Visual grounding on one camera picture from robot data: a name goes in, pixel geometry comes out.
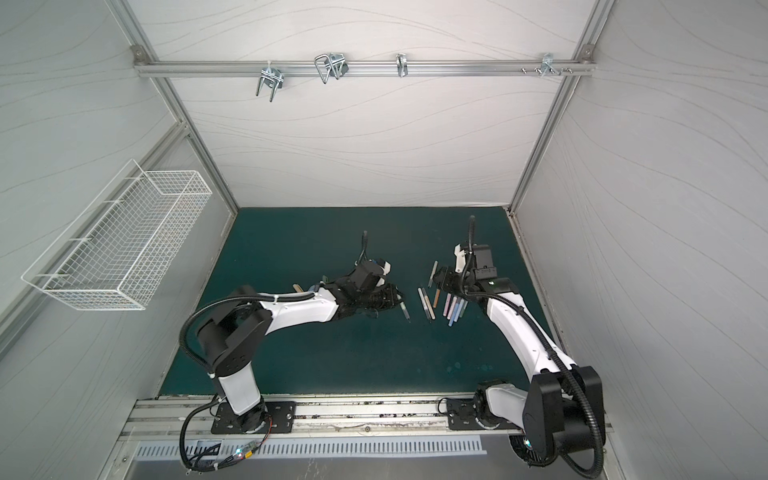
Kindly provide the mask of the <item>pale pink white pen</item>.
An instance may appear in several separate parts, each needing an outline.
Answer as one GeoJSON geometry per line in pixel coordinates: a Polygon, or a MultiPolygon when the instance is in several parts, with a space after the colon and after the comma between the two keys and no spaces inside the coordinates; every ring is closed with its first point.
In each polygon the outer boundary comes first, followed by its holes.
{"type": "Polygon", "coordinates": [[[458,297],[457,296],[453,296],[451,304],[449,306],[449,310],[448,310],[449,321],[453,318],[453,312],[455,310],[457,300],[458,300],[458,297]]]}

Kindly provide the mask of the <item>blue pen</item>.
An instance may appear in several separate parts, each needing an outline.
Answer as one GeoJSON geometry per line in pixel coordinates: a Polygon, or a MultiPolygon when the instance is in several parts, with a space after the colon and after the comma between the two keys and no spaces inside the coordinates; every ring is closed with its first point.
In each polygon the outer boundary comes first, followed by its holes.
{"type": "Polygon", "coordinates": [[[455,307],[455,310],[453,312],[453,318],[448,323],[449,327],[452,327],[456,323],[456,321],[457,321],[457,317],[458,317],[459,311],[461,309],[462,300],[463,300],[462,298],[458,297],[458,300],[457,300],[457,303],[456,303],[456,307],[455,307]]]}

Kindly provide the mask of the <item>yellow beige pen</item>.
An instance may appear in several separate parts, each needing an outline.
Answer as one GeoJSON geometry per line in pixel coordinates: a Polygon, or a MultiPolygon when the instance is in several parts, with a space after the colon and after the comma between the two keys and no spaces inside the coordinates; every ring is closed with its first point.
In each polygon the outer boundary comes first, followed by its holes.
{"type": "Polygon", "coordinates": [[[430,299],[429,299],[429,297],[427,295],[427,291],[426,291],[425,288],[421,289],[421,295],[422,295],[422,300],[424,302],[424,308],[425,308],[426,314],[428,315],[428,318],[429,318],[430,321],[434,321],[435,320],[435,314],[434,314],[432,304],[430,302],[430,299]]]}

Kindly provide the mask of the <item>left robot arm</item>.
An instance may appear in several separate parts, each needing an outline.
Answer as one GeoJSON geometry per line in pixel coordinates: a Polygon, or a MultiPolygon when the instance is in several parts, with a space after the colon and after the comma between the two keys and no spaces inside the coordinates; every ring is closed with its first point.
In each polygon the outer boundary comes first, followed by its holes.
{"type": "Polygon", "coordinates": [[[303,293],[266,294],[244,286],[188,317],[179,332],[179,349],[205,370],[217,398],[229,406],[235,428],[256,432],[266,425],[268,409],[252,361],[266,337],[304,324],[397,307],[401,293],[387,279],[390,270],[383,259],[364,259],[348,274],[303,293]]]}

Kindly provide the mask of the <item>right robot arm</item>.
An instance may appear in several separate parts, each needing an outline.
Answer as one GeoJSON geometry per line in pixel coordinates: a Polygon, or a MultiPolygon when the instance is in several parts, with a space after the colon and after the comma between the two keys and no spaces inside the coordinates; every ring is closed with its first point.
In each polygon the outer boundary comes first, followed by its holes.
{"type": "Polygon", "coordinates": [[[530,467],[561,459],[579,476],[598,478],[605,467],[607,439],[599,374],[560,349],[517,287],[499,276],[489,246],[468,241],[457,245],[454,255],[455,265],[435,274],[451,296],[450,319],[457,319],[465,305],[478,305],[502,333],[529,381],[527,389],[506,381],[479,385],[473,397],[475,422],[486,430],[505,424],[520,428],[510,438],[511,448],[530,467]]]}

